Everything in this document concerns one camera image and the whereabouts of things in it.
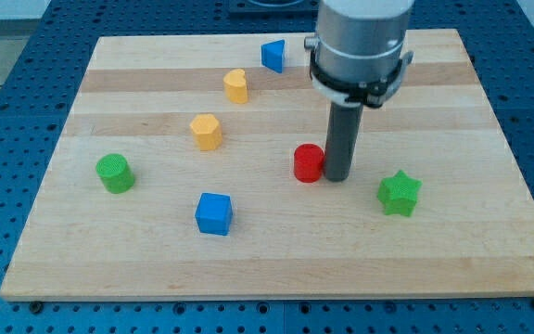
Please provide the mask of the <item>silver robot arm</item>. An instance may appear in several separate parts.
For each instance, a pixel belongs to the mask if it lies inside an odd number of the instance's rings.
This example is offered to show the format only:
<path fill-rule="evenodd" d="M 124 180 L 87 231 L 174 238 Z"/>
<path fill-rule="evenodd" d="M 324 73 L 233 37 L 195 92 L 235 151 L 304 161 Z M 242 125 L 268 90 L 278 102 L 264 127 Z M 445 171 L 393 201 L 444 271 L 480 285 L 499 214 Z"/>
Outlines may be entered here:
<path fill-rule="evenodd" d="M 399 90 L 413 52 L 403 52 L 414 0 L 321 0 L 310 52 L 313 87 L 344 108 L 382 107 Z"/>

